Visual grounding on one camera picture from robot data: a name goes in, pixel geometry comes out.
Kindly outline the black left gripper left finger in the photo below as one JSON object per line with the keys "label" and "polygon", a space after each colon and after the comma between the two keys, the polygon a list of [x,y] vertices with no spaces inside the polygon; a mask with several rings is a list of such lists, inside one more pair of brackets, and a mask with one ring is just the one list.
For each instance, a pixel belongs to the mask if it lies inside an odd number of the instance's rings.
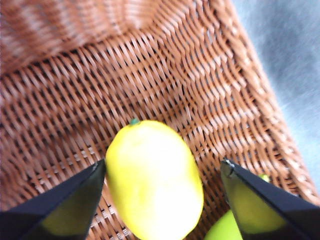
{"label": "black left gripper left finger", "polygon": [[88,236],[105,178],[105,161],[56,187],[0,213],[2,240],[84,240]]}

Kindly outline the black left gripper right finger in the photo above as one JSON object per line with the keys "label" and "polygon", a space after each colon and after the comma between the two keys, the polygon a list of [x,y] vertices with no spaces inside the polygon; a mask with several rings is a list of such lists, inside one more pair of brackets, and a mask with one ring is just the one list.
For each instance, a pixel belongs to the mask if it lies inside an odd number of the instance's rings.
{"label": "black left gripper right finger", "polygon": [[318,240],[319,206],[224,159],[220,175],[244,240]]}

